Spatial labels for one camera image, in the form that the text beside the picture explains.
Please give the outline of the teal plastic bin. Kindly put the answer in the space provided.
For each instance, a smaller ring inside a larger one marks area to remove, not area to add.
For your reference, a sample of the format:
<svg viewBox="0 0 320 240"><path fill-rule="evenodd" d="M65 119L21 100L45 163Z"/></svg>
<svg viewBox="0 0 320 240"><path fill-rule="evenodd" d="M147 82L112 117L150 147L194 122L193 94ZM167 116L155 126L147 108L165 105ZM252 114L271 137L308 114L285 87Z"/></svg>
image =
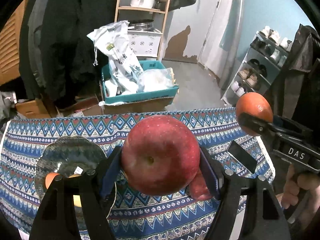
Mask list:
<svg viewBox="0 0 320 240"><path fill-rule="evenodd" d="M135 93L115 90L110 78L109 66L102 70L101 89L106 105L123 105L159 98L174 98L179 85L176 83L172 68L166 68L160 61L143 60L140 65L144 70L139 78Z"/></svg>

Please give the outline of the grey shoe rack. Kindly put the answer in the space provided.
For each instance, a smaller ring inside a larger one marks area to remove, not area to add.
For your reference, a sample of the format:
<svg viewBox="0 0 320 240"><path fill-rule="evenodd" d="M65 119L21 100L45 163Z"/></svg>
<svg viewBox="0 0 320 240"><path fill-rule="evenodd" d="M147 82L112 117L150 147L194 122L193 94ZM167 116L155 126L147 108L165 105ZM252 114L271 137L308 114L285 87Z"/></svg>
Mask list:
<svg viewBox="0 0 320 240"><path fill-rule="evenodd" d="M257 31L221 97L223 103L235 106L243 94L264 94L279 74L291 47L291 40L282 38L269 26Z"/></svg>

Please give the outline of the clear plastic bag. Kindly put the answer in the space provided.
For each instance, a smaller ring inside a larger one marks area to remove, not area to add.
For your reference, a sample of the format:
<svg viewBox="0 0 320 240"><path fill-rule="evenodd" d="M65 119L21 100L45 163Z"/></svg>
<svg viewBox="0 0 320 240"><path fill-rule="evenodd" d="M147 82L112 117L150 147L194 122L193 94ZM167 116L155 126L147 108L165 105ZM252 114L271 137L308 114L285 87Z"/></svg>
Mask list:
<svg viewBox="0 0 320 240"><path fill-rule="evenodd" d="M155 92L177 85L172 68L148 69L140 74L137 81L138 93Z"/></svg>

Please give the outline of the dark red apple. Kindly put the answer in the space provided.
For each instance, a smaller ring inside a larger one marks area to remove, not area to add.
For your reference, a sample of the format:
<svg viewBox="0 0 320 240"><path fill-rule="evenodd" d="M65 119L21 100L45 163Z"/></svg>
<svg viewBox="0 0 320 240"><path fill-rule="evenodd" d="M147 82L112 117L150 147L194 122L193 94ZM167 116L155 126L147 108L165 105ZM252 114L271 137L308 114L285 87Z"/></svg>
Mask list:
<svg viewBox="0 0 320 240"><path fill-rule="evenodd" d="M208 190L200 169L198 169L196 176L190 182L188 187L191 198L195 200L209 200L213 197Z"/></svg>

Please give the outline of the brown cardboard box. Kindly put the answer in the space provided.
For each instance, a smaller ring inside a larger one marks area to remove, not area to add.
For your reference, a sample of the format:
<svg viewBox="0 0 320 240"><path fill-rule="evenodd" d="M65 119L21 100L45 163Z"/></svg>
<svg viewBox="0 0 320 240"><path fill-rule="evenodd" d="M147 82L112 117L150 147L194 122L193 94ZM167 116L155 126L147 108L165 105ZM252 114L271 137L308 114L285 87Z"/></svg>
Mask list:
<svg viewBox="0 0 320 240"><path fill-rule="evenodd" d="M144 113L144 112L161 112L165 107L170 105L174 97L155 98L145 101L125 103L122 105L101 105L103 114L126 114L126 113Z"/></svg>

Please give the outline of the wooden louvered closet door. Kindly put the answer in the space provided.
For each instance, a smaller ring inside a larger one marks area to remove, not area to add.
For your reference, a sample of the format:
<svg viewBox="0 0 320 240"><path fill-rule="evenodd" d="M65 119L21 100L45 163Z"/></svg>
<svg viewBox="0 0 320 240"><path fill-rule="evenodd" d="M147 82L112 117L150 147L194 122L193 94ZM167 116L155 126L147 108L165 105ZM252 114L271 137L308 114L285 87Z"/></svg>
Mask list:
<svg viewBox="0 0 320 240"><path fill-rule="evenodd" d="M28 0L22 3L10 16L1 31L0 39L0 84L3 85L20 76L19 48L22 20Z"/></svg>

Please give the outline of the blue patterned tablecloth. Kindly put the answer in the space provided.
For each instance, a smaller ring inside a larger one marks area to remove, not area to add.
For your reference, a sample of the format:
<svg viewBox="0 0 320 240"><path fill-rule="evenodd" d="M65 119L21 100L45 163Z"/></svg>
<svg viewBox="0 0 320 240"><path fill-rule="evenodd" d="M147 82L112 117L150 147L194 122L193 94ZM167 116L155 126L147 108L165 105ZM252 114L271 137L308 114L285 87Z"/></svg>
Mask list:
<svg viewBox="0 0 320 240"><path fill-rule="evenodd" d="M198 200L188 187L200 148L233 174L275 176L262 141L241 129L234 108L12 120L1 140L1 210L32 233L46 175L94 170L116 147L121 169L102 176L116 189L102 221L116 239L192 239L208 231L218 198Z"/></svg>

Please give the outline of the wooden drawer box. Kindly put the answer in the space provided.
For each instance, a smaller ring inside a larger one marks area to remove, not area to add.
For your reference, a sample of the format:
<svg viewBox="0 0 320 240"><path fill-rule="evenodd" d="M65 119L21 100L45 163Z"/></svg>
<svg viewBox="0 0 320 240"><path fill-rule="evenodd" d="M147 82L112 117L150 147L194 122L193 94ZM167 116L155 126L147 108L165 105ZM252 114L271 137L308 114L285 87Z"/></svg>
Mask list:
<svg viewBox="0 0 320 240"><path fill-rule="evenodd" d="M40 99L17 103L15 108L18 113L22 114L28 119L50 118L49 112Z"/></svg>

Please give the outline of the dark glass plate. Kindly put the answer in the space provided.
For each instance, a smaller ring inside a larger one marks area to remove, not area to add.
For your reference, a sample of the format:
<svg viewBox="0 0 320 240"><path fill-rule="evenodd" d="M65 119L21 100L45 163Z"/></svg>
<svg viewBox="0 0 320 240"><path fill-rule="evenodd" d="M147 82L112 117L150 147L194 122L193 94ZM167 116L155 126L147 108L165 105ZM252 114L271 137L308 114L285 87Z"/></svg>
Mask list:
<svg viewBox="0 0 320 240"><path fill-rule="evenodd" d="M45 179L49 173L59 173L65 177L95 169L107 155L97 144L84 137L61 137L49 144L36 164L35 188L40 200L47 191Z"/></svg>

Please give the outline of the white patterned storage box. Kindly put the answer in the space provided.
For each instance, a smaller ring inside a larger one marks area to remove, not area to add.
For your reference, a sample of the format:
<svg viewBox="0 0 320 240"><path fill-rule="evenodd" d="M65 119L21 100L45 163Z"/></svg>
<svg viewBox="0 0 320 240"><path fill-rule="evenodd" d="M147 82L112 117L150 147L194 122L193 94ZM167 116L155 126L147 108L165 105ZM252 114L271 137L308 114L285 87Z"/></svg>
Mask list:
<svg viewBox="0 0 320 240"><path fill-rule="evenodd" d="M128 31L130 48L137 57L157 58L162 33L153 31Z"/></svg>

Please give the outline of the white printed bag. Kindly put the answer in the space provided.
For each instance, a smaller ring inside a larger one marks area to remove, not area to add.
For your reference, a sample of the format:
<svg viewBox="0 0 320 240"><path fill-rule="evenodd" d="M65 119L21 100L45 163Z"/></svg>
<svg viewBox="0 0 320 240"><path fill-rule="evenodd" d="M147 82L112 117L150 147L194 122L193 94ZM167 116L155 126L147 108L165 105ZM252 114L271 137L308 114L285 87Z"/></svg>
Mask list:
<svg viewBox="0 0 320 240"><path fill-rule="evenodd" d="M143 72L136 55L130 48L129 21L119 21L94 29L87 34L94 52L108 57L110 76L118 87L129 94L138 91L139 76Z"/></svg>

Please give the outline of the dark coat on right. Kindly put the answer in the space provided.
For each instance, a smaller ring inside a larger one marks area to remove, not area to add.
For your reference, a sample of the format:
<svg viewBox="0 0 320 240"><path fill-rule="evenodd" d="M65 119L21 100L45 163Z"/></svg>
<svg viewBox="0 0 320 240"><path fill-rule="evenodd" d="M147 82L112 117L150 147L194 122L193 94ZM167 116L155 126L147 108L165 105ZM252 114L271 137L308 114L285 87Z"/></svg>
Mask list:
<svg viewBox="0 0 320 240"><path fill-rule="evenodd" d="M274 115L319 132L319 35L300 25L290 53L264 97Z"/></svg>

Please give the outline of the large orange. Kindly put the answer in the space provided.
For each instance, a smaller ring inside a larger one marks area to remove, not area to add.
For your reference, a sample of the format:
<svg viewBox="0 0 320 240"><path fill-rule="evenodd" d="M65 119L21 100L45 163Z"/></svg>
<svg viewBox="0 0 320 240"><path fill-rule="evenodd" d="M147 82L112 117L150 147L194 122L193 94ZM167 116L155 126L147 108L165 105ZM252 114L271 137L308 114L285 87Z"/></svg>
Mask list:
<svg viewBox="0 0 320 240"><path fill-rule="evenodd" d="M56 173L56 172L50 172L46 175L46 178L45 178L45 187L46 189L49 189L50 187L50 184L52 183L52 181L54 180L54 178L56 176L58 176L59 173Z"/></svg>

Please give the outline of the small orange tangerine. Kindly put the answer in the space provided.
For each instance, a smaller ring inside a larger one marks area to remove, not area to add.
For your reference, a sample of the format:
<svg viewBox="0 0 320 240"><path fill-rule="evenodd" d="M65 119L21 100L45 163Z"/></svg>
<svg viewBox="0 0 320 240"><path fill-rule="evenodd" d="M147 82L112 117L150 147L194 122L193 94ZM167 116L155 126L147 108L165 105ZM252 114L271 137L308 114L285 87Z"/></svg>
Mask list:
<svg viewBox="0 0 320 240"><path fill-rule="evenodd" d="M235 113L241 129L248 135L254 137L259 136L259 134L240 124L239 116L242 113L250 114L266 122L273 122L273 112L270 104L261 94L256 92L243 94L236 103Z"/></svg>

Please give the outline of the black hanging coat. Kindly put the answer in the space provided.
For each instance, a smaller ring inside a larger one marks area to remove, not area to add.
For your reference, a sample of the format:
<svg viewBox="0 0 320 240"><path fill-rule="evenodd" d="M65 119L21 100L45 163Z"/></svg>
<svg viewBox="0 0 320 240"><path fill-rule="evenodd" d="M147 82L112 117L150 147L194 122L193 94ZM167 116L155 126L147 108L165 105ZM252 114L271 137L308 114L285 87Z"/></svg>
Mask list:
<svg viewBox="0 0 320 240"><path fill-rule="evenodd" d="M20 66L27 99L67 108L99 92L107 56L88 34L112 23L117 0L29 0L20 32Z"/></svg>

